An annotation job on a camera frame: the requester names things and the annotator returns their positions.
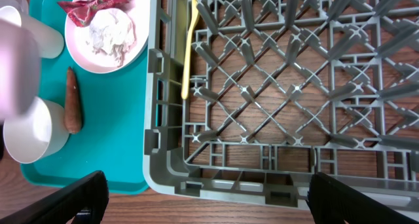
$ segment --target blurry pink object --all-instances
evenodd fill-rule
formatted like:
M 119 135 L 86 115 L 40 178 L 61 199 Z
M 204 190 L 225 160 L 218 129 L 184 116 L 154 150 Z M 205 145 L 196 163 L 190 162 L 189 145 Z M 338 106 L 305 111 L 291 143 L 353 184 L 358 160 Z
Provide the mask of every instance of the blurry pink object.
M 32 34 L 0 20 L 0 121 L 23 115 L 38 93 L 41 59 Z

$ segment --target white plastic cup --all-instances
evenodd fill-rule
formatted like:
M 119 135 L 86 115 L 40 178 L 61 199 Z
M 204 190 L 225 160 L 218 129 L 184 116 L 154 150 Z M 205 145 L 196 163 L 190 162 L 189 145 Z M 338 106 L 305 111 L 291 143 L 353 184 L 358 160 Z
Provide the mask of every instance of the white plastic cup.
M 64 48 L 64 38 L 57 30 L 19 12 L 10 5 L 0 8 L 0 19 L 29 30 L 38 44 L 41 57 L 55 58 L 61 54 Z
M 69 132 L 64 126 L 64 108 L 38 97 L 24 116 L 6 120 L 3 127 L 7 151 L 22 164 L 58 152 L 68 137 Z

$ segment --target toy carrot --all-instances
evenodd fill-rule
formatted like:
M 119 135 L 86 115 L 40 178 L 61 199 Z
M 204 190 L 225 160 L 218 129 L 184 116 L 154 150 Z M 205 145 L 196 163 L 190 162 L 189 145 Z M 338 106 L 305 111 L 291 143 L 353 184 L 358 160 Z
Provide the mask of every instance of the toy carrot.
M 71 134 L 77 134 L 82 127 L 79 86 L 71 67 L 67 70 L 67 88 L 65 91 L 64 124 Z

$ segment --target yellow utensil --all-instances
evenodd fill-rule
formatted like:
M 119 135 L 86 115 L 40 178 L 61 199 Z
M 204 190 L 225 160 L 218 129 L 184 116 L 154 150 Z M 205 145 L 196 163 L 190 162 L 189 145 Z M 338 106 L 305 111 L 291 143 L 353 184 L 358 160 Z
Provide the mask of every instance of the yellow utensil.
M 194 29 L 199 20 L 199 11 L 196 8 L 198 0 L 192 0 L 192 17 L 191 24 L 188 30 L 188 37 L 186 41 L 185 63 L 183 64 L 183 82 L 182 82 L 182 99 L 186 100 L 189 96 L 189 78 L 191 77 L 191 45 Z

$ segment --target plastic dish rack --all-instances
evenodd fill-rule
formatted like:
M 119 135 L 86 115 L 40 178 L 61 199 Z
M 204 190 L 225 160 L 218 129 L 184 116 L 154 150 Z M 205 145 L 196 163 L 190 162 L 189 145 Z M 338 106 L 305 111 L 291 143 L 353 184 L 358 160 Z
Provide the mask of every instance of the plastic dish rack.
M 410 7 L 400 7 L 402 1 Z M 205 68 L 203 74 L 191 76 L 186 101 L 181 99 L 181 77 L 191 0 L 167 0 L 167 8 L 162 8 L 162 0 L 151 4 L 155 14 L 149 37 L 143 171 L 155 191 L 307 209 L 312 174 L 327 172 L 396 210 L 418 210 L 419 140 L 398 132 L 414 130 L 419 111 L 417 103 L 401 107 L 395 102 L 419 94 L 419 72 L 411 56 L 395 62 L 393 55 L 406 47 L 413 54 L 419 51 L 419 0 L 198 0 L 203 22 L 194 32 L 192 53 L 201 61 L 193 60 L 192 68 L 199 63 Z M 389 35 L 385 41 L 383 31 Z M 221 51 L 215 51 L 216 42 L 222 43 Z M 364 51 L 354 52 L 354 47 Z M 302 64 L 299 56 L 308 49 L 317 57 Z M 237 59 L 227 61 L 232 52 Z M 278 61 L 266 66 L 264 55 Z M 310 62 L 321 63 L 313 67 Z M 234 64 L 240 67 L 229 70 Z M 385 84 L 385 69 L 396 78 L 392 84 Z M 281 80 L 291 70 L 298 77 Z M 251 71 L 257 73 L 254 84 L 242 84 Z M 286 81 L 295 82 L 285 87 Z M 308 87 L 325 98 L 316 110 L 311 105 L 319 100 L 304 98 Z M 234 89 L 239 104 L 231 108 L 225 98 Z M 203 102 L 199 109 L 193 108 L 197 99 Z M 287 105 L 302 114 L 289 120 L 297 124 L 293 128 L 281 122 Z M 215 114 L 215 108 L 222 113 Z M 245 125 L 241 116 L 249 109 L 259 114 L 250 115 L 253 124 Z M 192 110 L 202 118 L 192 120 Z M 387 111 L 397 116 L 389 117 Z M 348 119 L 344 124 L 339 112 Z M 397 119 L 402 120 L 390 127 Z M 231 124 L 240 133 L 225 136 Z M 283 139 L 270 140 L 263 134 L 266 127 L 275 128 Z M 318 139 L 317 145 L 307 141 L 303 132 L 308 127 L 327 139 Z M 352 128 L 361 128 L 367 136 L 349 133 Z M 374 175 L 341 172 L 342 166 L 358 166 L 357 153 L 374 155 Z M 252 166 L 244 163 L 248 158 L 253 158 Z M 306 169 L 281 164 L 290 158 L 291 165 L 305 161 Z

